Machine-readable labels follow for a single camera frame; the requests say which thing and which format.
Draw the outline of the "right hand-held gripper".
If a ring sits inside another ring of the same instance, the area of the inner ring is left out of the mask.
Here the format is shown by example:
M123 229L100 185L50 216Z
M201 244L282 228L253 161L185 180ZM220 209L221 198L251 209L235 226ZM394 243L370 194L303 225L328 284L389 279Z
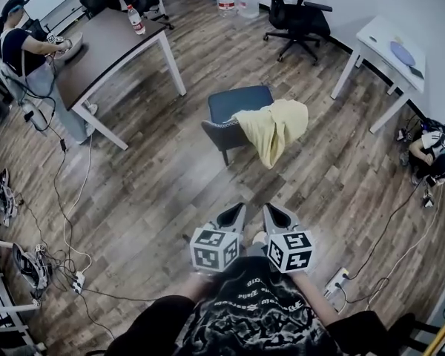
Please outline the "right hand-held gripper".
M283 206L267 202L263 206L263 225L268 235L267 258L280 273L302 271L314 256L314 241L308 230L296 231L300 222ZM283 231L271 234L272 231Z

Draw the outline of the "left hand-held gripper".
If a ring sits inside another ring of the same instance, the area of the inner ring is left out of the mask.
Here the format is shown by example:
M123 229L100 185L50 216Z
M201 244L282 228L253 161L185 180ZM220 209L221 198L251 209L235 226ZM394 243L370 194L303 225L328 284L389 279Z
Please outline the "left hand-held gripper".
M246 212L246 204L239 202L220 213L216 222L195 229L190 241L195 269L223 272L239 257Z

